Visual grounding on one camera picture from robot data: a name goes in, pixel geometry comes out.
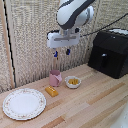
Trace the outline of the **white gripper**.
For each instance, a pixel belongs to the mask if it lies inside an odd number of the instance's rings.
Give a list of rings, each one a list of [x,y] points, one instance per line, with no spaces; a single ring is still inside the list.
[[[79,43],[80,29],[53,30],[47,33],[47,46],[49,48],[58,48],[72,46]],[[66,50],[66,55],[70,55],[71,49]],[[58,57],[58,51],[55,50],[54,57]]]

